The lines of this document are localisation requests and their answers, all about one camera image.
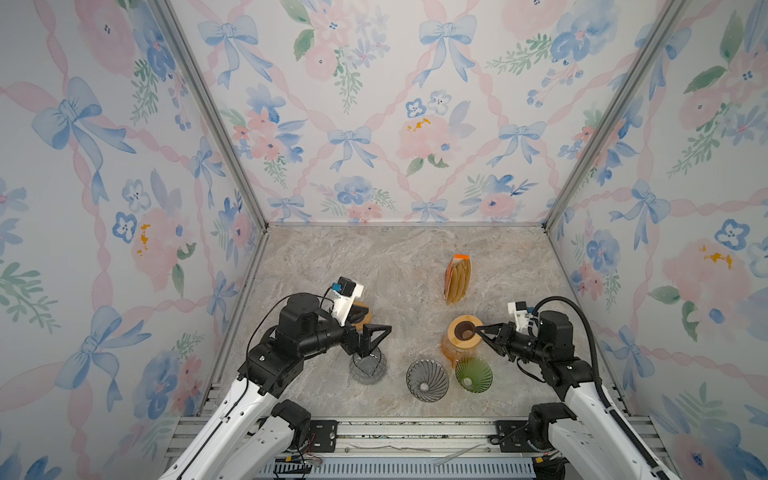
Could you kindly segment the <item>green glass dripper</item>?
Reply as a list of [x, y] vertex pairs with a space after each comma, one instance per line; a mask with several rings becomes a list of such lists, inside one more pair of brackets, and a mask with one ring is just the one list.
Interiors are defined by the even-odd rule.
[[471, 393], [484, 393], [493, 383], [490, 365], [478, 357], [467, 357], [458, 361], [455, 376], [459, 385]]

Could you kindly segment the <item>orange glass carafe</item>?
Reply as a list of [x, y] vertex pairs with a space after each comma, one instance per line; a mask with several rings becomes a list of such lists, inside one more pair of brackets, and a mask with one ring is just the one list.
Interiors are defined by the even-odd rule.
[[455, 368], [460, 360], [475, 357], [481, 343], [482, 340], [477, 335], [469, 340], [461, 340], [445, 335], [441, 341], [441, 351], [452, 364], [452, 367]]

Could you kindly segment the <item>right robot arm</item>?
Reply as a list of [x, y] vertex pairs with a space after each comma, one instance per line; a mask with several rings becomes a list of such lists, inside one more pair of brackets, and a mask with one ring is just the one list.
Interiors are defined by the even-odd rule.
[[521, 434], [539, 450], [556, 450], [584, 479], [676, 479], [622, 414], [599, 375], [597, 361], [576, 355], [573, 324], [557, 311], [515, 315], [480, 326], [476, 334], [494, 352], [532, 363], [558, 397], [532, 407]]

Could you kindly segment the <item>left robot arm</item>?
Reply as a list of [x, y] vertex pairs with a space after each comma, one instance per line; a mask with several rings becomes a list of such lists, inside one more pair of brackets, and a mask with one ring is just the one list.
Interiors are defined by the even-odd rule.
[[163, 473], [165, 479], [253, 479], [279, 454], [308, 440], [310, 413], [282, 399], [307, 360], [341, 347], [370, 355], [391, 333], [389, 325], [348, 323], [367, 309], [350, 296], [295, 293], [279, 300], [278, 323], [245, 356], [237, 378], [213, 416]]

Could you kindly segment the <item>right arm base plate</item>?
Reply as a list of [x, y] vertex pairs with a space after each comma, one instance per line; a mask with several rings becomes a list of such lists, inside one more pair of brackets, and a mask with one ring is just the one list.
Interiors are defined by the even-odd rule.
[[498, 420], [494, 423], [496, 433], [489, 438], [492, 445], [502, 453], [534, 453], [535, 446], [528, 436], [527, 420]]

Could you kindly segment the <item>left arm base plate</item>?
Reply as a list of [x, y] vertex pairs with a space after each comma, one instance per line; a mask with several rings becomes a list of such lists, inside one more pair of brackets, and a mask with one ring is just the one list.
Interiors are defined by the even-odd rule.
[[303, 453], [334, 453], [338, 427], [337, 420], [311, 420], [301, 451]]

